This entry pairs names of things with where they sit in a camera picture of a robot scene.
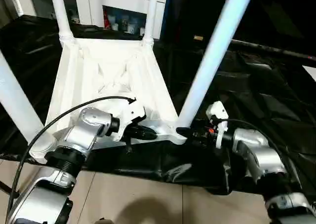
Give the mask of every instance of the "floor tile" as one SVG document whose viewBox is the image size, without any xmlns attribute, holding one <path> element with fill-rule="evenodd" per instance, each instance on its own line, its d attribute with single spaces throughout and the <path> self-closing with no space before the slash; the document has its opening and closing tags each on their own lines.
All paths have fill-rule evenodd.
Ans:
<svg viewBox="0 0 316 224">
<path fill-rule="evenodd" d="M 182 186 L 96 173 L 79 224 L 181 224 Z"/>
<path fill-rule="evenodd" d="M 270 223 L 262 196 L 233 192 L 217 196 L 200 187 L 183 186 L 183 224 Z"/>
<path fill-rule="evenodd" d="M 77 177 L 77 183 L 69 199 L 74 203 L 67 224 L 77 224 L 88 196 L 94 172 L 81 171 Z"/>
</svg>

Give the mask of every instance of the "tiled floor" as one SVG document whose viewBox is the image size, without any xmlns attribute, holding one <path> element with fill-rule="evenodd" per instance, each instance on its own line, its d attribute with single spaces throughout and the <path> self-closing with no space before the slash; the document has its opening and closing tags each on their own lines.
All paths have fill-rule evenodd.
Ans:
<svg viewBox="0 0 316 224">
<path fill-rule="evenodd" d="M 12 185 L 16 162 L 0 160 L 0 179 Z M 19 187 L 39 167 L 26 164 Z M 74 202 L 69 224 L 93 224 L 105 217 L 115 224 L 267 224 L 258 195 L 233 192 L 215 196 L 199 187 L 81 171 L 70 197 Z M 8 196 L 0 192 L 0 223 Z"/>
</svg>

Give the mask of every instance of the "glass cabinet door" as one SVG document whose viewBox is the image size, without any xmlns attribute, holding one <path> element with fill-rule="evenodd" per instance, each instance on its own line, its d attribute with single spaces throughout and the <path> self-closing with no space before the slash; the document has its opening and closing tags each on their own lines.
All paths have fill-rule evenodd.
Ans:
<svg viewBox="0 0 316 224">
<path fill-rule="evenodd" d="M 20 0 L 24 14 L 55 18 L 52 0 Z M 68 19 L 80 24 L 91 24 L 89 0 L 64 0 Z"/>
<path fill-rule="evenodd" d="M 103 5 L 104 28 L 115 31 L 143 35 L 146 14 Z"/>
<path fill-rule="evenodd" d="M 89 0 L 92 24 L 106 29 L 143 35 L 149 0 Z M 159 39 L 164 2 L 157 2 L 154 38 Z"/>
<path fill-rule="evenodd" d="M 80 23 L 77 1 L 64 0 L 69 22 Z M 56 19 L 52 0 L 32 0 L 36 16 Z"/>
</svg>

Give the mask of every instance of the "white pole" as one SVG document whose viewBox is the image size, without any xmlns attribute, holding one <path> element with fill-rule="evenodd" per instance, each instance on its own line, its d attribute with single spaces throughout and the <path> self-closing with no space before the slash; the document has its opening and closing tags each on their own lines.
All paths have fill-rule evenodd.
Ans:
<svg viewBox="0 0 316 224">
<path fill-rule="evenodd" d="M 154 26 L 155 26 L 155 15 L 156 15 L 156 6 L 157 0 L 149 0 L 148 4 L 148 13 L 146 18 L 146 25 L 145 25 L 145 34 L 143 37 L 143 41 L 146 44 L 151 46 L 154 45 Z"/>
<path fill-rule="evenodd" d="M 59 39 L 63 42 L 74 41 L 74 35 L 70 30 L 69 22 L 66 14 L 64 0 L 53 0 L 55 14 L 59 27 Z"/>
<path fill-rule="evenodd" d="M 24 14 L 20 0 L 14 0 L 15 5 L 16 5 L 16 12 L 18 14 L 18 16 L 22 16 Z"/>
<path fill-rule="evenodd" d="M 182 107 L 177 127 L 189 127 L 222 62 L 250 0 L 226 0 L 196 77 Z"/>
<path fill-rule="evenodd" d="M 24 94 L 1 51 L 0 102 L 28 143 L 43 128 L 40 118 Z M 35 152 L 34 158 L 38 162 L 44 163 L 44 155 L 55 141 L 52 135 L 44 133 L 32 148 Z"/>
</svg>

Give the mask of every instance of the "metal bracket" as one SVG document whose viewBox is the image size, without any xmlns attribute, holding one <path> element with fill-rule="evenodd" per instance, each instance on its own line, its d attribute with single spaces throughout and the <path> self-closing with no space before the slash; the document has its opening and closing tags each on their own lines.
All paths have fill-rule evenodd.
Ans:
<svg viewBox="0 0 316 224">
<path fill-rule="evenodd" d="M 216 116 L 218 119 L 228 119 L 228 114 L 221 101 L 214 102 L 206 110 L 206 116 L 211 120 L 212 116 Z M 228 130 L 227 121 L 220 122 L 217 125 L 218 135 L 216 139 L 216 148 L 220 149 L 222 146 L 222 139 L 224 132 Z"/>
</svg>

